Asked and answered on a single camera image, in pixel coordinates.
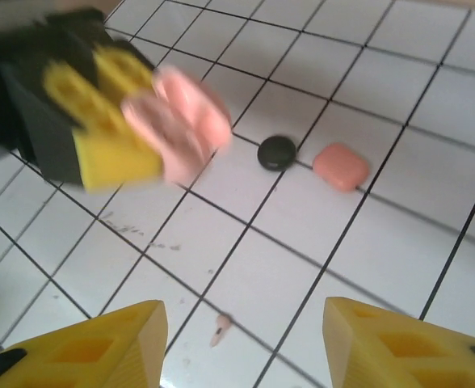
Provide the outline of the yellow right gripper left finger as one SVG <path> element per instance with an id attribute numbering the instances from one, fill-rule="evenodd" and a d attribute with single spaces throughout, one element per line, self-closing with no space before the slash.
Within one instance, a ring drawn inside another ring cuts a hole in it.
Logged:
<path id="1" fill-rule="evenodd" d="M 163 302 L 127 306 L 0 352 L 0 388 L 157 387 L 167 336 Z"/>

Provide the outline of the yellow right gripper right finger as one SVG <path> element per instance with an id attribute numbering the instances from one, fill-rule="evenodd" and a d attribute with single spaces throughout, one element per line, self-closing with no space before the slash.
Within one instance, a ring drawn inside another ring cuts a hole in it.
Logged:
<path id="1" fill-rule="evenodd" d="M 334 387 L 475 387 L 475 337 L 345 297 L 322 333 Z"/>

